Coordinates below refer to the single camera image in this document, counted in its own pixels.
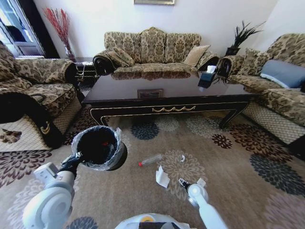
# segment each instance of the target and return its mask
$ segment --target coffee table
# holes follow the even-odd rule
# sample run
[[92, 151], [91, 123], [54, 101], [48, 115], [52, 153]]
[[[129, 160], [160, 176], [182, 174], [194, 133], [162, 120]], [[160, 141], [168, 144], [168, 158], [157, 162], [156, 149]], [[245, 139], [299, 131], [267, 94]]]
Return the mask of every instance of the coffee table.
[[[230, 111], [219, 124], [223, 128], [258, 96], [244, 85], [227, 82], [218, 76], [208, 88], [200, 87], [198, 83], [196, 75], [151, 81], [114, 80], [111, 75], [101, 76], [82, 103], [91, 105], [90, 114], [100, 125], [107, 125], [104, 117], [109, 116]], [[145, 98], [138, 98], [138, 90], [149, 92], [144, 94]]]

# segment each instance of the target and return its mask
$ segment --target carpet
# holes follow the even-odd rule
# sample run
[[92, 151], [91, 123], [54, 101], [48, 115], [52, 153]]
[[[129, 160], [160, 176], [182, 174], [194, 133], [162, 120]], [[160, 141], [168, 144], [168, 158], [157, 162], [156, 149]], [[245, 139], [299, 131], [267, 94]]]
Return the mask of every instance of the carpet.
[[[164, 114], [109, 119], [122, 130], [128, 148], [118, 170], [98, 172], [79, 166], [73, 212], [66, 229], [112, 229], [142, 213], [171, 215], [192, 228], [204, 228], [199, 212], [179, 185], [206, 181], [209, 202], [229, 228], [305, 228], [305, 162], [291, 156], [274, 137], [241, 115], [225, 129], [225, 113]], [[84, 108], [65, 136], [66, 146], [53, 151], [0, 154], [1, 228], [23, 228], [22, 211], [43, 189], [33, 171], [71, 153], [71, 140], [95, 125]], [[155, 154], [161, 161], [140, 168], [138, 162]], [[186, 159], [179, 160], [181, 155]], [[162, 165], [170, 180], [167, 189], [155, 181]]]

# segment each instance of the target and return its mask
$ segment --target picture frame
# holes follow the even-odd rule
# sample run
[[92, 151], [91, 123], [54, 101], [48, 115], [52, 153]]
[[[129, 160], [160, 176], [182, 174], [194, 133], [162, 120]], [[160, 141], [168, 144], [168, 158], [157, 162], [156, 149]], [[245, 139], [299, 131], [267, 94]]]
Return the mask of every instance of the picture frame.
[[134, 4], [174, 5], [175, 0], [134, 0]]
[[163, 89], [145, 89], [138, 90], [138, 99], [155, 99], [162, 98]]

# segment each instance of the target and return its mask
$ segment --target wall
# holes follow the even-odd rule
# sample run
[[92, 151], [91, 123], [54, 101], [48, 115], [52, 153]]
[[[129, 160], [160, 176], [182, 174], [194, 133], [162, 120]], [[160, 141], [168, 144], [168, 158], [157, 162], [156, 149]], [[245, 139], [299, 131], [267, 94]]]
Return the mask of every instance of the wall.
[[305, 33], [305, 0], [279, 0], [253, 48], [265, 51], [285, 33]]
[[[175, 6], [134, 5], [133, 0], [34, 0], [61, 57], [63, 44], [43, 16], [43, 7], [63, 8], [71, 18], [70, 38], [75, 56], [93, 57], [104, 50], [106, 31], [141, 32], [151, 26], [165, 32], [195, 32], [202, 44], [224, 55], [241, 20], [265, 21], [278, 0], [176, 0]], [[245, 41], [249, 47], [257, 35]]]

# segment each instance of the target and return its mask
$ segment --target floral upholstered sofa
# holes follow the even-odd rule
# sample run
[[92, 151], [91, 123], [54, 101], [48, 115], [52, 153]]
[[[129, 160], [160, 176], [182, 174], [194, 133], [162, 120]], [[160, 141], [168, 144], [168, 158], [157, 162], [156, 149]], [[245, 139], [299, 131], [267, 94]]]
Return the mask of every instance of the floral upholstered sofa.
[[76, 72], [66, 59], [15, 59], [0, 43], [0, 152], [61, 146], [81, 107]]
[[229, 79], [249, 90], [261, 93], [249, 104], [244, 114], [256, 121], [283, 142], [294, 147], [305, 140], [305, 93], [303, 88], [285, 89], [260, 77], [262, 66], [273, 59], [305, 67], [305, 34], [280, 36], [266, 52], [254, 51], [248, 56], [225, 56], [218, 64], [228, 66]]
[[[93, 63], [98, 75], [112, 74], [114, 79], [186, 78], [216, 65], [216, 54], [205, 52], [195, 67], [183, 64], [191, 49], [199, 46], [201, 36], [195, 33], [165, 33], [155, 27], [140, 33], [107, 32], [104, 36], [106, 51], [97, 54]], [[120, 48], [134, 60], [132, 67], [118, 67], [108, 51]]]

